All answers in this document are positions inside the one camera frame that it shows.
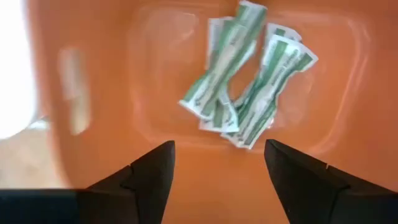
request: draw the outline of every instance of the orange surface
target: orange surface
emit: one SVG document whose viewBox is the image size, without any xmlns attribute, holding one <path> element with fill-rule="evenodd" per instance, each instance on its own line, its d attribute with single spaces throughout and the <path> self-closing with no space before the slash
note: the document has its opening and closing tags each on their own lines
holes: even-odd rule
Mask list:
<svg viewBox="0 0 398 224">
<path fill-rule="evenodd" d="M 319 57 L 283 92 L 274 128 L 252 151 L 198 130 L 181 108 L 204 71 L 207 19 L 233 16 L 232 0 L 31 0 L 46 109 L 59 164 L 86 187 L 160 143 L 177 143 L 164 223 L 287 223 L 262 156 L 275 138 L 351 174 L 398 190 L 398 2 L 261 1 L 268 21 L 296 29 Z M 78 47 L 91 88 L 92 123 L 68 130 L 58 53 Z M 249 61 L 232 95 L 257 70 Z"/>
</svg>

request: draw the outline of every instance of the white light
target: white light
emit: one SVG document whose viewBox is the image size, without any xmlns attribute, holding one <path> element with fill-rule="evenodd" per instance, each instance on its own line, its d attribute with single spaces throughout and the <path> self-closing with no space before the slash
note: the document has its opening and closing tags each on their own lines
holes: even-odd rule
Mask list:
<svg viewBox="0 0 398 224">
<path fill-rule="evenodd" d="M 37 110 L 24 0 L 0 0 L 0 139 L 22 131 Z"/>
</svg>

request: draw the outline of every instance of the orange plastic bin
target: orange plastic bin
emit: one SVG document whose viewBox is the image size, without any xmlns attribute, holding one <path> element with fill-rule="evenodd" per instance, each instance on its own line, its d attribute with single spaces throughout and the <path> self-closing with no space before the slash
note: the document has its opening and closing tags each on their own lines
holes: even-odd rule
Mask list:
<svg viewBox="0 0 398 224">
<path fill-rule="evenodd" d="M 70 186 L 87 187 L 174 139 L 164 223 L 288 223 L 262 155 L 274 138 L 397 191 L 398 2 L 255 2 L 268 7 L 268 22 L 297 30 L 319 62 L 289 81 L 275 127 L 245 151 L 198 130 L 177 104 L 204 72 L 208 18 L 235 15 L 237 1 L 31 0 L 42 99 Z M 77 136 L 58 70 L 70 46 L 82 52 L 91 95 L 91 124 Z M 258 60 L 234 77 L 235 93 Z"/>
</svg>

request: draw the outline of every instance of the plastic tray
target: plastic tray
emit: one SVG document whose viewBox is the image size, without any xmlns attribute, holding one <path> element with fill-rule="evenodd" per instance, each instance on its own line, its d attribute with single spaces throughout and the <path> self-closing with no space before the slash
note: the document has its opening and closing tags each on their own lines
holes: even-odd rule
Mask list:
<svg viewBox="0 0 398 224">
<path fill-rule="evenodd" d="M 174 139 L 165 223 L 287 223 L 262 156 L 274 138 L 398 190 L 397 3 L 262 1 L 267 21 L 296 29 L 320 60 L 289 81 L 274 128 L 245 151 L 198 130 L 177 104 L 204 72 L 207 19 L 233 16 L 237 1 L 31 2 L 43 99 L 71 186 L 86 187 Z M 82 51 L 91 88 L 93 120 L 79 136 L 68 130 L 57 67 L 69 46 Z M 252 79 L 258 59 L 234 77 L 232 95 Z"/>
</svg>

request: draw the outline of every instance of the orange container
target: orange container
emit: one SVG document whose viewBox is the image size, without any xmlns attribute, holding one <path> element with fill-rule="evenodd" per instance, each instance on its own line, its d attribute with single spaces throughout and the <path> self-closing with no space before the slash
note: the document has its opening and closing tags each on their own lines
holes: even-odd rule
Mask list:
<svg viewBox="0 0 398 224">
<path fill-rule="evenodd" d="M 289 26 L 319 57 L 291 79 L 274 128 L 236 149 L 177 104 L 204 72 L 209 17 L 233 16 L 232 0 L 30 1 L 44 110 L 58 165 L 87 187 L 162 142 L 177 145 L 164 223 L 288 223 L 262 155 L 268 138 L 398 190 L 398 2 L 257 1 L 267 21 Z M 76 47 L 90 86 L 91 123 L 70 134 L 59 53 Z M 259 54 L 232 80 L 233 95 Z"/>
</svg>

